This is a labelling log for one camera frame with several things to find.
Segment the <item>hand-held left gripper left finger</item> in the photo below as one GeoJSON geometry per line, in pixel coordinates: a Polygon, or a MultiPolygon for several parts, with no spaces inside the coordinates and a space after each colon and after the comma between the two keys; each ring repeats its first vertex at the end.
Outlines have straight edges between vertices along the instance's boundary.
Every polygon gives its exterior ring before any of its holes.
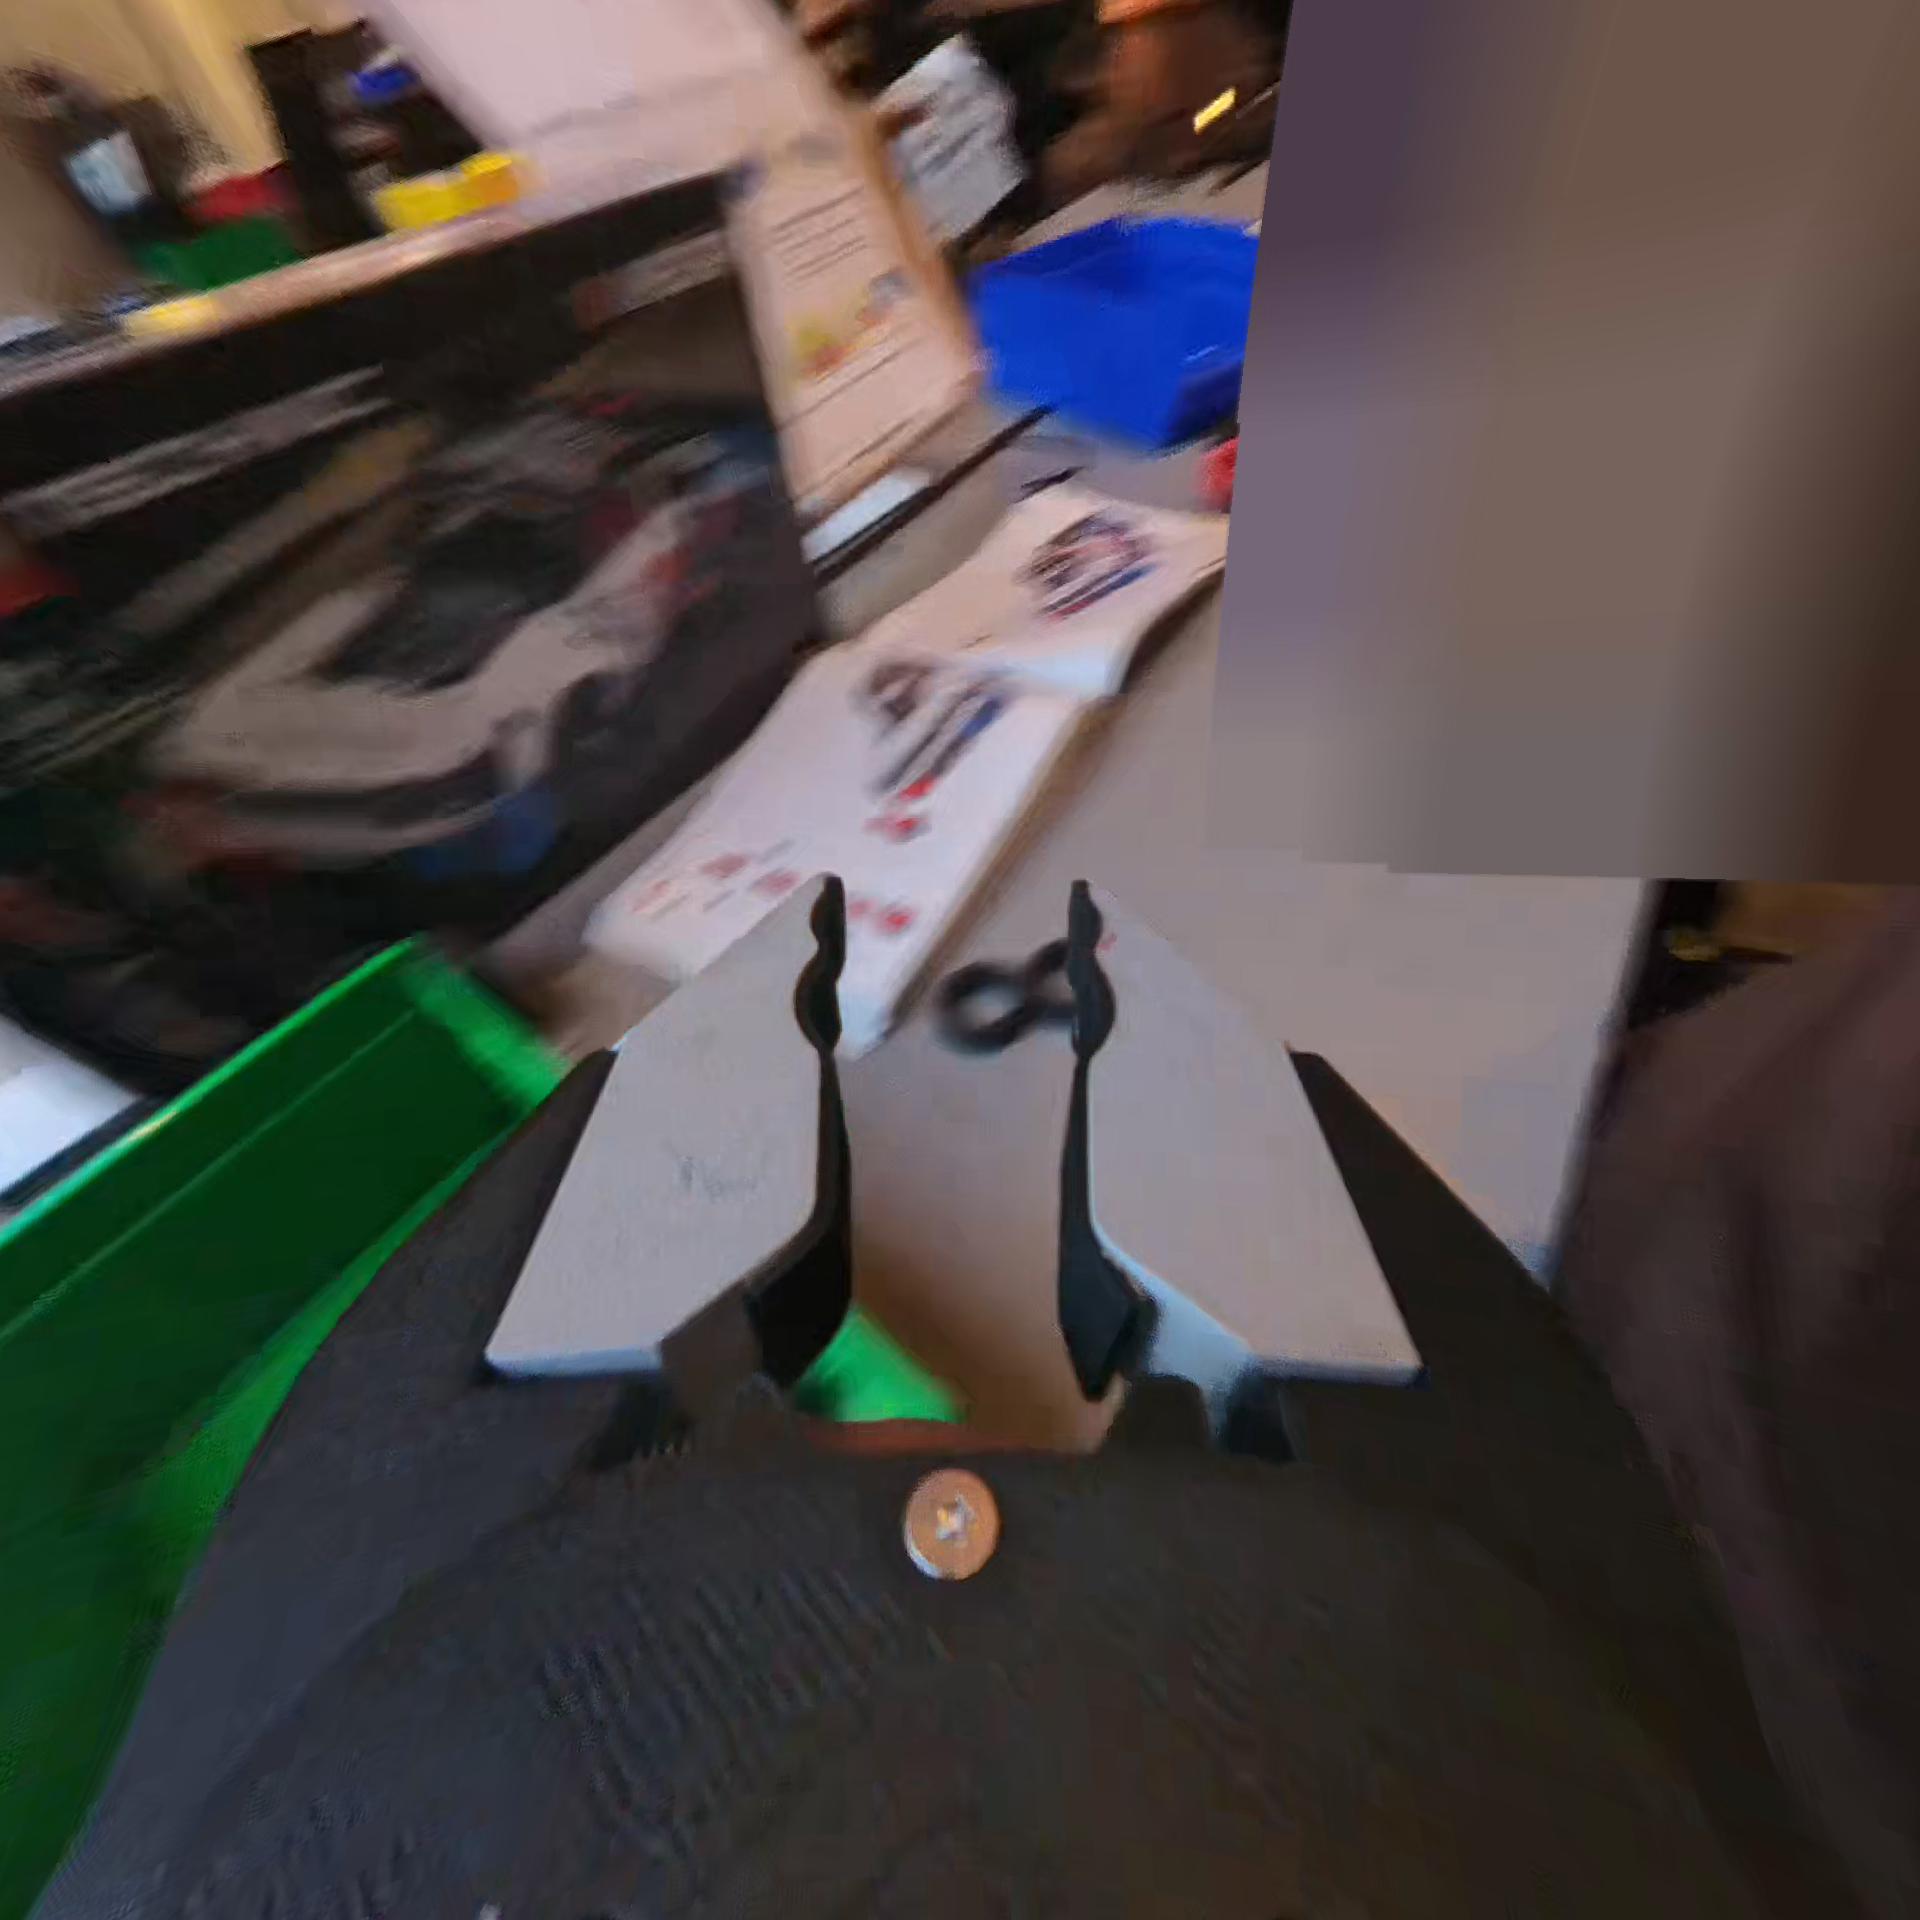
{"type": "Polygon", "coordinates": [[[804,880],[610,1048],[490,1371],[791,1386],[826,1351],[851,1304],[847,957],[843,885],[804,880]]]}

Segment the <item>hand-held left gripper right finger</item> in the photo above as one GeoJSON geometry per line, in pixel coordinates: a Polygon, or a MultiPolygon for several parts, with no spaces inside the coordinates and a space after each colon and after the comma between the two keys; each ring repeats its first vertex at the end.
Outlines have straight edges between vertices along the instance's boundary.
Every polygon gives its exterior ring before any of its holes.
{"type": "Polygon", "coordinates": [[[1411,1387],[1425,1358],[1287,1047],[1177,947],[1069,888],[1064,1333],[1085,1391],[1173,1381],[1217,1436],[1280,1383],[1411,1387]]]}

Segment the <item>building instruction booklet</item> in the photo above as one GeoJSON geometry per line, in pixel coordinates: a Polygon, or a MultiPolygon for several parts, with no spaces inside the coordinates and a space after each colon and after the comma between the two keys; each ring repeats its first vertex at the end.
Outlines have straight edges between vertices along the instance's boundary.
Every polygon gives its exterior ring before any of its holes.
{"type": "Polygon", "coordinates": [[[843,882],[841,1047],[876,1048],[1148,636],[1225,568],[1229,516],[1061,483],[797,671],[689,820],[593,912],[594,957],[681,984],[843,882]]]}

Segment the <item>green plastic bin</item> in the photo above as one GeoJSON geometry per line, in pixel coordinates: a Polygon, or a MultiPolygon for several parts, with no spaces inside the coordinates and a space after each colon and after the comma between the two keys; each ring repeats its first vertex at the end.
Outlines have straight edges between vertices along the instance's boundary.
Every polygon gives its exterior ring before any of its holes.
{"type": "Polygon", "coordinates": [[[395,948],[5,1229],[5,1915],[575,1915],[651,1381],[482,1359],[607,1068],[395,948]]]}

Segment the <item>race car set box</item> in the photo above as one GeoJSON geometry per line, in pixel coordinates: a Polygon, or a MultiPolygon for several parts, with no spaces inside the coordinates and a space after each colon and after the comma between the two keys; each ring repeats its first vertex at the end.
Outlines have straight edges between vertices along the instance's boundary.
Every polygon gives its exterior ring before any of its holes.
{"type": "Polygon", "coordinates": [[[5,1018],[155,1098],[512,932],[821,631],[728,178],[234,290],[5,370],[5,1018]]]}

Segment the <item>silver flat stand base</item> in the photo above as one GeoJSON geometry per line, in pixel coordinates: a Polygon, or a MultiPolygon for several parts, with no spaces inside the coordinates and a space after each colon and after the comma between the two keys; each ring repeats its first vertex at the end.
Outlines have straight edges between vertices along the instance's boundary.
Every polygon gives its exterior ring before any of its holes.
{"type": "Polygon", "coordinates": [[[833,510],[802,535],[802,552],[815,568],[827,568],[843,549],[876,532],[901,510],[919,500],[931,486],[931,470],[924,466],[899,466],[853,494],[848,502],[833,510]]]}

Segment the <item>large blue plastic bin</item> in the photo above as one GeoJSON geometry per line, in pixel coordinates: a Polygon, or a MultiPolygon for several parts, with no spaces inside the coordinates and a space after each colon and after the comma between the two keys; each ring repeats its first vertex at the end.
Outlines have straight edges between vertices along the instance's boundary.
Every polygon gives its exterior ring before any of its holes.
{"type": "Polygon", "coordinates": [[[1239,223],[1128,215],[972,269],[988,391],[1128,447],[1203,438],[1239,411],[1258,252],[1239,223]]]}

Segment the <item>printed paper instruction sheet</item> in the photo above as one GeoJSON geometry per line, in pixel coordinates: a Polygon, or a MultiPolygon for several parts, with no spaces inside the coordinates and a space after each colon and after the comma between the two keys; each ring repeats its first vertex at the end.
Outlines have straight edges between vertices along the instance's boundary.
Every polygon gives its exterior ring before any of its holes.
{"type": "Polygon", "coordinates": [[[543,212],[717,187],[761,383],[804,522],[964,408],[976,349],[879,138],[778,6],[373,2],[543,212]]]}

